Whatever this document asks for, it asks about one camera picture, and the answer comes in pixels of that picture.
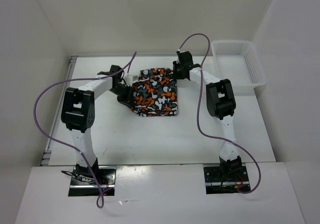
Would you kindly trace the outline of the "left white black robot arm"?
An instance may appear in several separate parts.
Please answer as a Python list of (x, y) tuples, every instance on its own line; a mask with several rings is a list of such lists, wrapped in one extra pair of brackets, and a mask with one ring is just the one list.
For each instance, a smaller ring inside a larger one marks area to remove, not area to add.
[(112, 65), (108, 72), (99, 72), (97, 77), (78, 88), (69, 87), (64, 94), (61, 121), (70, 131), (76, 153), (76, 166), (73, 177), (84, 179), (89, 184), (100, 178), (98, 158), (93, 150), (91, 127), (95, 121), (95, 100), (110, 91), (117, 101), (132, 107), (132, 88), (124, 81), (124, 71)]

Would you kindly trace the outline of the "orange black camouflage shorts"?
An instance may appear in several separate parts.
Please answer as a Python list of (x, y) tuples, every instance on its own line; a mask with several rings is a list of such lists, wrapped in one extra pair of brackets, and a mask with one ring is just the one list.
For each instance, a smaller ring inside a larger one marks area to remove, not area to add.
[(131, 110), (140, 117), (178, 114), (178, 87), (170, 68), (150, 68), (139, 72), (132, 84)]

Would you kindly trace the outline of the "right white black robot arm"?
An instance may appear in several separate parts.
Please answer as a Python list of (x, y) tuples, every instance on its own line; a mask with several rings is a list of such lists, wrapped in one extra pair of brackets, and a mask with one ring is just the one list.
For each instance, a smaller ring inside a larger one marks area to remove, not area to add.
[(177, 52), (177, 60), (173, 62), (173, 74), (176, 79), (188, 79), (199, 84), (200, 94), (205, 94), (206, 108), (222, 126), (223, 144), (219, 154), (219, 175), (225, 181), (230, 181), (242, 168), (242, 160), (235, 145), (234, 113), (235, 96), (231, 81), (220, 79), (199, 64), (195, 64), (189, 51)]

